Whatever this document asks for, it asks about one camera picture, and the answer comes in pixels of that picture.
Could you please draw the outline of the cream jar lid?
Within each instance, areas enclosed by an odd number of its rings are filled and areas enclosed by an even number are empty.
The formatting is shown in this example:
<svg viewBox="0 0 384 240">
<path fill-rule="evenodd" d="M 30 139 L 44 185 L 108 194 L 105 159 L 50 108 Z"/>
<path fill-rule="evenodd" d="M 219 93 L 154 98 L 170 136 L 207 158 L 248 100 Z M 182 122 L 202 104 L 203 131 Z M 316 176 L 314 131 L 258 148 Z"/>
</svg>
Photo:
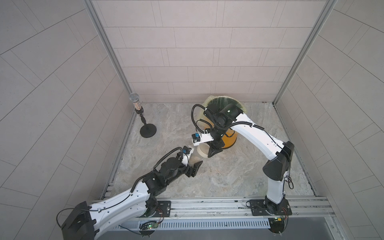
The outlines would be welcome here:
<svg viewBox="0 0 384 240">
<path fill-rule="evenodd" d="M 211 158 L 214 155 L 211 146 L 207 143 L 200 144 L 197 147 L 197 151 L 202 158 Z"/>
</svg>

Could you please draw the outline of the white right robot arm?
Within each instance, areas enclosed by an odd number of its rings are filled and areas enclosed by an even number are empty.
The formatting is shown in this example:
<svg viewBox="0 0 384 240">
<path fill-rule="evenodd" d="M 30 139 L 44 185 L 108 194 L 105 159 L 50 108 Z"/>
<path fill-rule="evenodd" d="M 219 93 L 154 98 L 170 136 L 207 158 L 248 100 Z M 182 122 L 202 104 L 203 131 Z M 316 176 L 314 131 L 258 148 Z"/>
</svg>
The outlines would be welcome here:
<svg viewBox="0 0 384 240">
<path fill-rule="evenodd" d="M 195 104 L 192 110 L 195 108 L 203 110 L 207 119 L 202 122 L 209 126 L 202 130 L 194 118 L 194 112 L 191 112 L 191 120 L 197 131 L 192 134 L 193 145 L 199 150 L 203 146 L 207 147 L 207 150 L 200 151 L 200 155 L 204 158 L 211 158 L 221 153 L 225 146 L 223 137 L 229 129 L 243 136 L 267 158 L 267 162 L 263 166 L 263 173 L 268 179 L 267 194 L 263 201 L 251 202 L 250 208 L 269 215 L 288 214 L 285 183 L 291 181 L 290 169 L 295 149 L 294 144 L 290 141 L 283 142 L 271 136 L 234 104 L 228 104 L 224 108 L 219 108 L 213 104 L 207 107 Z"/>
</svg>

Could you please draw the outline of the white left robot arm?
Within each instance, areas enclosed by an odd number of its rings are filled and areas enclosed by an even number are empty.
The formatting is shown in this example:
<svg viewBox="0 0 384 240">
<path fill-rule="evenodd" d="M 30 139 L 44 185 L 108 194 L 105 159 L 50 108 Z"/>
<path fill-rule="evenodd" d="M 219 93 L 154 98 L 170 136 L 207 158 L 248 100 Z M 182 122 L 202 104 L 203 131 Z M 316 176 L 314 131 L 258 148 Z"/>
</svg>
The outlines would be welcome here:
<svg viewBox="0 0 384 240">
<path fill-rule="evenodd" d="M 156 197 L 182 175 L 195 177 L 202 161 L 193 165 L 189 159 L 193 147 L 176 147 L 138 177 L 133 186 L 112 198 L 94 204 L 82 202 L 69 210 L 66 220 L 59 224 L 65 240 L 96 240 L 111 228 L 130 219 L 150 217 L 158 208 Z"/>
</svg>

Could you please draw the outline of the orange trash bin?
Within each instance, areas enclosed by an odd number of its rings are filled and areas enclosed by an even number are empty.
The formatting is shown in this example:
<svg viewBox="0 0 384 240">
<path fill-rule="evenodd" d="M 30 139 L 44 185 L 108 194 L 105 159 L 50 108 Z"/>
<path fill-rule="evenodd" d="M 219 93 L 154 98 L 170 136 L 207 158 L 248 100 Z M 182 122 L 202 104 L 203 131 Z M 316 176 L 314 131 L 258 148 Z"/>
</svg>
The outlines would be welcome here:
<svg viewBox="0 0 384 240">
<path fill-rule="evenodd" d="M 210 127 L 210 133 L 213 138 L 217 138 L 218 136 L 223 137 L 223 141 L 225 143 L 224 149 L 228 149 L 232 147 L 238 137 L 238 133 L 230 128 L 230 124 L 236 121 L 237 119 L 232 119 L 231 117 L 219 113 L 218 115 L 212 115 L 210 110 L 204 111 L 204 120 L 208 120 L 212 126 Z"/>
</svg>

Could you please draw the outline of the green plastic bin liner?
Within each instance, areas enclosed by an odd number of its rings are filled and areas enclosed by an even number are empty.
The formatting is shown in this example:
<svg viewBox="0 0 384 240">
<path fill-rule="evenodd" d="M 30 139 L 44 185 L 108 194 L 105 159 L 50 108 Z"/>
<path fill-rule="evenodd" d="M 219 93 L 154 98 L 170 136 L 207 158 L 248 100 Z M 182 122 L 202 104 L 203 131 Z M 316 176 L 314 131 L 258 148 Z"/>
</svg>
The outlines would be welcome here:
<svg viewBox="0 0 384 240">
<path fill-rule="evenodd" d="M 246 106 L 228 96 L 209 96 L 203 106 L 211 111 L 212 115 L 225 114 L 236 119 L 240 113 L 247 113 Z"/>
</svg>

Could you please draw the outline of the black stand with glass tube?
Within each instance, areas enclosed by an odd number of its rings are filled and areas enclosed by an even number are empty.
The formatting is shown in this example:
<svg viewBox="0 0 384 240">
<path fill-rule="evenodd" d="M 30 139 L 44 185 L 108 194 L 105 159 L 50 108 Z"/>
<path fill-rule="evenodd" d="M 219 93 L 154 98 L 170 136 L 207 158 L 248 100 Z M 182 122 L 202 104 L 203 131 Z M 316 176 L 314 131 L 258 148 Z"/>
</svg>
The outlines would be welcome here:
<svg viewBox="0 0 384 240">
<path fill-rule="evenodd" d="M 143 126 L 140 129 L 140 135 L 143 138 L 151 138 L 157 132 L 157 127 L 153 124 L 148 124 L 144 116 L 144 108 L 140 103 L 140 97 L 137 93 L 130 94 L 130 100 L 134 105 L 135 112 L 140 116 Z"/>
</svg>

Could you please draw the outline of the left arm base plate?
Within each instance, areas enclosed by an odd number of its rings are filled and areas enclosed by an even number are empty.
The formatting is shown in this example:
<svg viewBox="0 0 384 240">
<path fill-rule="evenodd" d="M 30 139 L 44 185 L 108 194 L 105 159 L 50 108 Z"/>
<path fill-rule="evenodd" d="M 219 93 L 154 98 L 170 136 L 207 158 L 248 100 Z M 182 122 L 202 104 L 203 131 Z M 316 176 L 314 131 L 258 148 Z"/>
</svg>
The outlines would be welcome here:
<svg viewBox="0 0 384 240">
<path fill-rule="evenodd" d="M 144 216 L 146 218 L 168 218 L 171 212 L 171 204 L 171 201 L 158 201 L 157 206 L 152 209 L 148 209 L 144 213 Z"/>
</svg>

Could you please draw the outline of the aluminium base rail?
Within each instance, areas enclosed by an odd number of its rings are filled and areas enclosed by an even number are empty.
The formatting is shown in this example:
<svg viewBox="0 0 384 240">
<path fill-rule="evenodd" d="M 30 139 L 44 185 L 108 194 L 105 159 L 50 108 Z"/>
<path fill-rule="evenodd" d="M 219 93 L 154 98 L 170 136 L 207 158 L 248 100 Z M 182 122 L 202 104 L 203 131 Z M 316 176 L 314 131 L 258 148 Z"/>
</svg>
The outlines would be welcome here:
<svg viewBox="0 0 384 240">
<path fill-rule="evenodd" d="M 331 224 L 335 216 L 326 197 L 289 197 L 292 215 L 253 216 L 246 202 L 260 198 L 174 198 L 168 218 L 138 217 L 111 230 L 126 229 L 148 234 L 154 231 L 268 229 L 282 234 L 287 225 L 298 218 L 324 218 Z"/>
</svg>

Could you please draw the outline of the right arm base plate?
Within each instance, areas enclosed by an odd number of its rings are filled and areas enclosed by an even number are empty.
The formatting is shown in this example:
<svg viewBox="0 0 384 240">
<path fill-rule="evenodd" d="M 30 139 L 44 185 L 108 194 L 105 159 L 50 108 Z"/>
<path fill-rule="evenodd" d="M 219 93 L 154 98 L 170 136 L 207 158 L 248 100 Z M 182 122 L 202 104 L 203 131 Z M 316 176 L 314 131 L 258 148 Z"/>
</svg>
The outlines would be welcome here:
<svg viewBox="0 0 384 240">
<path fill-rule="evenodd" d="M 283 197 L 279 204 L 276 204 L 265 199 L 249 200 L 246 202 L 246 207 L 251 209 L 253 216 L 290 216 L 292 210 L 288 200 Z"/>
</svg>

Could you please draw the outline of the metal frame corner post right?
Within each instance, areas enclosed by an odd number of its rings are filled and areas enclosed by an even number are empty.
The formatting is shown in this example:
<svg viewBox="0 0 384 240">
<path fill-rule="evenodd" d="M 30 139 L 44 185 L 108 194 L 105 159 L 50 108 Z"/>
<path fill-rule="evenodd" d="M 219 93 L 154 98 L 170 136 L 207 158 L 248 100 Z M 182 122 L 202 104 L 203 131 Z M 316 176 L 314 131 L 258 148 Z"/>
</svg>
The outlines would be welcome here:
<svg viewBox="0 0 384 240">
<path fill-rule="evenodd" d="M 303 47 L 301 48 L 293 66 L 290 68 L 290 71 L 288 72 L 285 81 L 282 84 L 281 89 L 277 93 L 277 96 L 275 97 L 273 101 L 273 106 L 276 107 L 282 98 L 284 92 L 288 88 L 288 85 L 290 84 L 291 80 L 293 79 L 295 73 L 299 69 L 301 63 L 303 62 L 305 56 L 307 55 L 308 51 L 310 50 L 311 46 L 313 45 L 316 37 L 319 35 L 323 25 L 327 21 L 329 15 L 331 14 L 332 10 L 334 9 L 335 4 L 337 3 L 337 0 L 328 0 L 326 1 L 322 11 L 320 12 L 319 17 L 315 21 L 315 24 L 313 28 L 310 31 L 309 36 L 307 37 Z"/>
</svg>

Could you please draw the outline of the metal frame corner post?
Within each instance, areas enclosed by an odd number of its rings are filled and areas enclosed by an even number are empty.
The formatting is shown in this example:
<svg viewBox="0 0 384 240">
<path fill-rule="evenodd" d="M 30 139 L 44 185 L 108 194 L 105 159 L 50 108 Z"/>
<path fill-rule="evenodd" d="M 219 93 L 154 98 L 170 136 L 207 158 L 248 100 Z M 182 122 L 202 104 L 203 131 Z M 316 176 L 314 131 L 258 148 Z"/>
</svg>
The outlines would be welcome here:
<svg viewBox="0 0 384 240">
<path fill-rule="evenodd" d="M 98 14 L 97 14 L 94 3 L 90 0 L 84 0 L 83 2 L 85 5 L 85 8 L 86 8 L 86 10 L 87 10 L 87 12 L 91 18 L 91 21 L 94 24 L 94 27 L 95 27 L 95 29 L 96 29 L 96 31 L 97 31 L 100 39 L 101 39 L 101 42 L 102 42 L 103 46 L 105 47 L 105 50 L 106 50 L 108 56 L 111 59 L 111 62 L 112 62 L 114 69 L 116 70 L 116 72 L 117 72 L 120 80 L 122 81 L 123 86 L 127 90 L 128 94 L 131 94 L 132 89 L 129 86 L 129 83 L 127 81 L 127 78 L 126 78 L 123 70 L 122 70 L 122 67 L 119 63 L 117 55 L 116 55 L 114 49 L 112 48 L 112 45 L 108 39 L 107 33 L 106 33 L 106 31 L 102 25 L 102 22 L 101 22 Z"/>
<path fill-rule="evenodd" d="M 320 12 L 319 17 L 315 21 L 315 24 L 313 28 L 310 31 L 309 36 L 307 37 L 303 47 L 301 48 L 293 66 L 290 68 L 290 71 L 288 72 L 285 81 L 282 84 L 281 89 L 277 93 L 277 96 L 275 97 L 273 101 L 273 106 L 276 107 L 282 98 L 284 92 L 288 88 L 288 85 L 290 84 L 291 80 L 293 79 L 295 73 L 299 69 L 301 63 L 303 62 L 305 56 L 307 55 L 308 51 L 310 50 L 311 46 L 313 45 L 316 37 L 319 35 L 323 25 L 327 21 L 329 15 L 331 14 L 332 10 L 334 9 L 335 4 L 337 3 L 337 0 L 328 0 L 326 1 L 322 11 Z"/>
</svg>

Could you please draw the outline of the metal frame corner post left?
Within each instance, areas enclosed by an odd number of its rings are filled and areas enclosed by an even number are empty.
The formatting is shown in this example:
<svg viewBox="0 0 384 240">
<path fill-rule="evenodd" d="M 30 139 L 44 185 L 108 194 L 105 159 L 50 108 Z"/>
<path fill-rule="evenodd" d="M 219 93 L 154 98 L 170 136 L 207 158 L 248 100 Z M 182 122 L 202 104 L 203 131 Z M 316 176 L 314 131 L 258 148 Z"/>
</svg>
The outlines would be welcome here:
<svg viewBox="0 0 384 240">
<path fill-rule="evenodd" d="M 114 49 L 112 48 L 112 45 L 108 39 L 107 33 L 106 33 L 106 31 L 102 25 L 102 22 L 101 22 L 98 14 L 97 14 L 94 3 L 90 0 L 84 0 L 83 2 L 85 5 L 85 8 L 86 8 L 86 10 L 87 10 L 87 12 L 91 18 L 91 21 L 94 24 L 94 27 L 95 27 L 95 29 L 96 29 L 96 31 L 97 31 L 100 39 L 101 39 L 101 42 L 102 42 L 103 46 L 105 47 L 105 50 L 106 50 L 108 56 L 111 59 L 111 62 L 112 62 L 114 69 L 116 70 L 116 72 L 117 72 L 120 80 L 122 81 L 123 86 L 127 90 L 128 94 L 131 94 L 132 89 L 129 86 L 129 83 L 127 81 L 127 78 L 126 78 L 123 70 L 122 70 L 122 67 L 119 63 L 117 55 L 116 55 Z"/>
</svg>

